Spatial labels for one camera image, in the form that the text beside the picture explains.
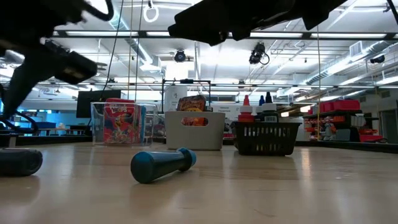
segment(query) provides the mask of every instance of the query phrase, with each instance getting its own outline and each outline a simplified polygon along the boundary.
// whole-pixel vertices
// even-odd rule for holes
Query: blue cylinder
[[[139,152],[132,158],[130,169],[136,181],[148,184],[176,170],[187,171],[196,161],[196,154],[186,148],[175,152]]]

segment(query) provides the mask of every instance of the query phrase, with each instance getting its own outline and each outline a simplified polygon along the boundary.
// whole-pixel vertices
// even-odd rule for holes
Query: ceiling
[[[103,9],[104,0],[90,0],[94,6]],[[197,1],[192,0],[153,0],[153,5],[159,8],[159,17],[154,22],[147,22],[142,16],[142,1],[126,0],[121,5],[120,0],[114,1],[115,11],[122,9],[121,17],[125,22],[127,29],[131,30],[160,30],[166,31],[168,26],[174,23],[174,15],[179,13],[183,8],[191,6]],[[398,32],[398,25],[394,20],[392,12],[383,12],[386,9],[386,1],[383,0],[348,0],[338,9],[330,13],[329,18],[321,23],[318,28],[310,30],[310,32],[359,32],[359,33],[395,33]],[[155,16],[154,10],[149,10],[148,18]],[[114,30],[108,22],[103,22],[94,18],[89,14],[84,14],[86,23],[69,24],[67,26],[57,27],[56,30]],[[274,27],[262,30],[265,32],[306,32],[301,19],[285,22]],[[319,62],[321,67],[325,66],[340,56],[349,52],[349,47],[358,42],[358,40],[321,40],[319,43],[315,40],[281,40],[281,39],[246,39],[236,42],[228,39],[225,43],[210,47],[207,44],[197,43],[197,56],[195,57],[195,42],[184,39],[138,39],[139,45],[142,46],[144,52],[147,52],[152,58],[160,58],[162,61],[162,70],[145,71],[140,68],[142,65],[137,58],[137,54],[125,39],[117,39],[114,46],[113,38],[53,38],[62,46],[81,53],[85,57],[95,61],[107,64],[105,70],[99,71],[98,76],[89,80],[90,83],[104,83],[108,74],[109,64],[111,61],[111,52],[114,47],[114,58],[111,64],[110,77],[115,77],[119,83],[137,82],[139,83],[160,83],[164,77],[167,65],[174,64],[173,54],[182,49],[186,55],[191,58],[191,62],[184,62],[185,68],[188,69],[188,78],[211,80],[212,83],[238,83],[244,80],[246,84],[278,84],[278,85],[302,85],[309,75],[319,70]],[[270,56],[270,63],[266,66],[250,65],[249,56],[251,50],[258,43],[262,42],[267,48]],[[396,61],[395,49],[389,49],[385,53],[385,64]],[[194,61],[198,62],[198,70],[195,73]],[[383,64],[369,64],[370,69],[377,69]],[[366,73],[366,65],[364,61],[357,62],[340,70],[337,73],[324,78],[322,85],[339,85],[340,83]],[[1,73],[2,79],[7,80],[9,75]],[[374,80],[383,79],[382,73],[374,75]],[[361,85],[367,85],[369,78],[358,80],[351,85],[361,82]],[[50,91],[57,88],[64,89],[64,86],[38,86],[41,90],[43,87],[49,88]],[[102,86],[94,85],[96,89],[102,89]],[[113,89],[127,90],[127,85],[110,86]],[[251,92],[256,89],[259,93],[253,95],[264,94],[264,91],[272,91],[276,94],[281,90],[280,86],[269,86],[262,88],[245,88],[241,91]],[[152,91],[158,90],[160,87],[139,86],[137,90]],[[221,91],[238,92],[237,87],[214,87],[213,91],[222,94]],[[302,96],[311,90],[302,90],[295,92],[295,95]],[[32,93],[29,98],[36,98],[37,93]],[[60,98],[70,98],[70,95],[60,95]]]

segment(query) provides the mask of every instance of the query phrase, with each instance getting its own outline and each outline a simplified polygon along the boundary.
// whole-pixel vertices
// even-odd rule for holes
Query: table surface
[[[36,175],[0,178],[0,223],[397,223],[398,155],[296,147],[289,157],[198,151],[150,185],[130,161],[151,148],[35,146]]]

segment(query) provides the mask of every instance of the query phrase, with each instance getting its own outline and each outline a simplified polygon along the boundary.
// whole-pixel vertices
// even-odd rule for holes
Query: red bottle cap
[[[244,96],[243,106],[250,106],[249,95]]]

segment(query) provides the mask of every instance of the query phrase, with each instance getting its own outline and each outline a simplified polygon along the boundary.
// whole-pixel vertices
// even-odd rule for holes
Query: shelf
[[[362,111],[361,111],[361,110],[353,110],[353,111],[329,111],[329,112],[320,113],[320,114],[319,114],[319,117],[330,116],[330,115],[339,116],[339,115],[358,114],[358,113],[362,113]],[[303,116],[303,118],[317,118],[317,117],[318,117],[317,114]]]

